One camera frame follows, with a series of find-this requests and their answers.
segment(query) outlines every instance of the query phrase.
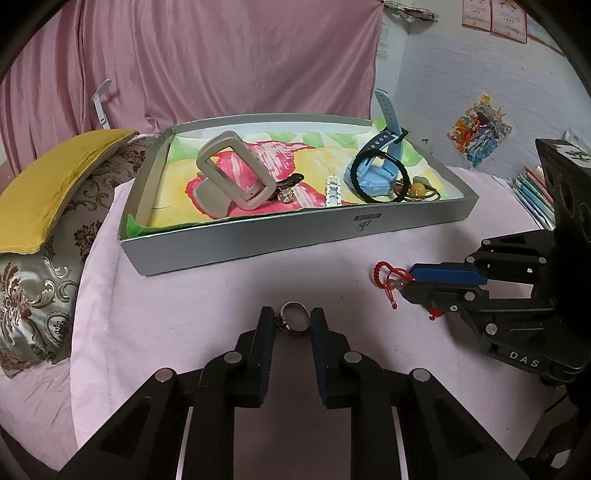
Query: blue gripper pad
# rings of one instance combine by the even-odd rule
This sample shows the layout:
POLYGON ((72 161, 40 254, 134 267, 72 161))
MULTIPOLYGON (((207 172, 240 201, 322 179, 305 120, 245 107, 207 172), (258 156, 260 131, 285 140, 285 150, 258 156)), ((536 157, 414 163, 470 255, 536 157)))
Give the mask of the blue gripper pad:
POLYGON ((261 372, 261 383, 259 385, 259 400, 261 404, 265 401, 267 391, 269 390, 269 378, 271 376, 271 360, 273 357, 273 345, 275 343, 275 312, 272 312, 272 318, 264 324, 265 341, 262 347, 262 354, 259 359, 259 368, 261 372))
POLYGON ((340 367, 340 359, 350 350, 347 337, 329 330, 322 309, 310 314, 310 334, 322 404, 326 408, 350 407, 356 384, 340 367))
POLYGON ((461 263, 417 263, 413 265, 409 273, 415 280, 428 283, 486 285, 488 282, 488 278, 482 275, 474 265, 461 263))

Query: white wall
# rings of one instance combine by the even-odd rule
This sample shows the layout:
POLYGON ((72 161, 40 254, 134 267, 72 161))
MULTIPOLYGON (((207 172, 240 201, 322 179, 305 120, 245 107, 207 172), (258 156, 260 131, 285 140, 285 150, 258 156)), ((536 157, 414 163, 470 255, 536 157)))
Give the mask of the white wall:
POLYGON ((6 152, 4 151, 4 145, 2 140, 0 140, 0 165, 6 162, 6 152))
POLYGON ((591 99, 565 57, 532 39, 523 45, 462 27, 462 0, 415 0, 414 5, 433 10, 439 22, 399 27, 406 34, 402 59, 396 51, 388 65, 378 59, 376 85, 395 92, 398 114, 415 142, 428 138, 428 150, 439 160, 468 167, 447 133, 484 91, 517 132, 480 171, 508 178, 524 163, 537 165, 535 139, 561 138, 568 127, 591 140, 591 99))
MULTIPOLYGON (((394 96, 398 85, 398 76, 400 75, 402 58, 404 57, 404 51, 407 47, 408 29, 408 22, 390 14, 386 10, 384 11, 380 41, 385 40, 388 44, 388 48, 385 50, 387 59, 382 59, 378 56, 375 61, 375 86, 386 90, 392 96, 394 96), (388 31, 387 35, 383 32, 384 28, 388 31)), ((372 98, 371 115, 372 118, 382 116, 382 112, 375 97, 372 98)))

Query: metal screw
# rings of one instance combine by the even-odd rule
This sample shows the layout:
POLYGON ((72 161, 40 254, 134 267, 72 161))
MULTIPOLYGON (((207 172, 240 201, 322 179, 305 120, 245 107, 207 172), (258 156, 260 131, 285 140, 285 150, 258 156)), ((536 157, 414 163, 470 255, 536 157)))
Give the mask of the metal screw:
POLYGON ((413 371, 413 377, 419 382, 426 382, 431 378, 431 374, 424 368, 417 368, 413 371))
POLYGON ((174 375, 174 372, 169 368, 161 368, 154 374, 154 378, 159 382, 167 382, 174 375))
POLYGON ((343 358, 348 364, 358 364, 362 359, 361 353, 359 352, 347 352, 343 355, 343 358))
POLYGON ((494 335, 494 334, 496 333, 496 330, 497 330, 497 328, 496 328, 496 325, 495 325, 494 323, 489 323, 489 324, 486 326, 486 332, 487 332, 489 335, 494 335))
POLYGON ((223 356, 224 361, 227 364, 237 364, 240 360, 242 360, 242 354, 240 352, 228 352, 226 355, 223 356))
POLYGON ((571 450, 565 450, 563 452, 557 453, 554 456, 554 460, 552 460, 551 467, 553 468, 562 468, 567 460, 570 458, 571 450))

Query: pillow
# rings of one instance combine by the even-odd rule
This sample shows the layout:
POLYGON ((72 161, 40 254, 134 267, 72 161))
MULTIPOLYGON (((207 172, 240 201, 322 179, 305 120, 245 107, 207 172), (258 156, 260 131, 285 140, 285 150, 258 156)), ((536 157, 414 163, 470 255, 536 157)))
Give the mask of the pillow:
POLYGON ((0 253, 33 254, 67 201, 133 130, 95 130, 62 142, 29 165, 0 195, 0 253))
POLYGON ((153 142, 134 140, 96 167, 37 253, 0 254, 0 367, 7 376, 70 356, 84 262, 115 187, 135 177, 153 142))

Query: pink curtain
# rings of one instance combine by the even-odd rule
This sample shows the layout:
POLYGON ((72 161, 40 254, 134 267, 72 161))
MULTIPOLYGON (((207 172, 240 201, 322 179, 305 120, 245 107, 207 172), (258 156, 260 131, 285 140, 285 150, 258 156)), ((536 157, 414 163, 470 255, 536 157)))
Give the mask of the pink curtain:
POLYGON ((254 112, 369 117, 381 0, 71 0, 0 85, 15 174, 98 127, 161 132, 254 112))

